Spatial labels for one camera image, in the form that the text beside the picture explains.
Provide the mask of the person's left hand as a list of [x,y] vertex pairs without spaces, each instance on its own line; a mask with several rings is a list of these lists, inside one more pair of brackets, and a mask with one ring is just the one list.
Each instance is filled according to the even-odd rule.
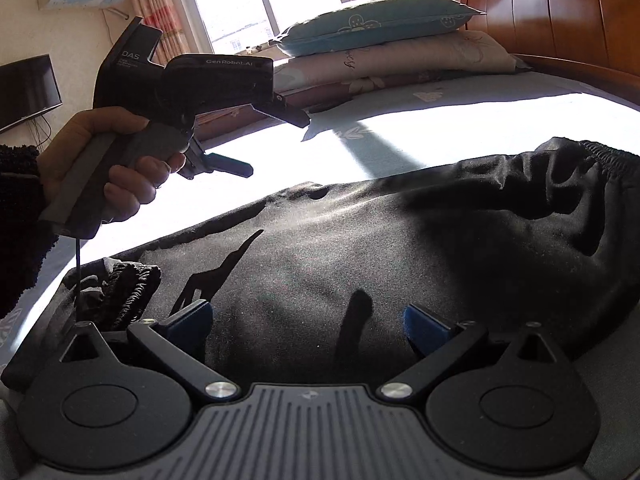
[[[143,130],[148,123],[146,118],[122,107],[103,107],[75,114],[37,157],[40,182],[47,200],[50,202],[58,195],[66,174],[94,136],[108,132],[133,134]],[[104,185],[110,218],[119,222],[133,217],[141,206],[152,203],[157,189],[185,163],[186,156],[175,153],[166,159],[141,157],[131,168],[111,166]]]

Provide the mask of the black left sleeve forearm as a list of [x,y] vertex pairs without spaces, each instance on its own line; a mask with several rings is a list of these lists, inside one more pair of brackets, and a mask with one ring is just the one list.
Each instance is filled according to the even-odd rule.
[[1,147],[1,317],[35,286],[43,259],[58,237],[39,220],[48,202],[32,145]]

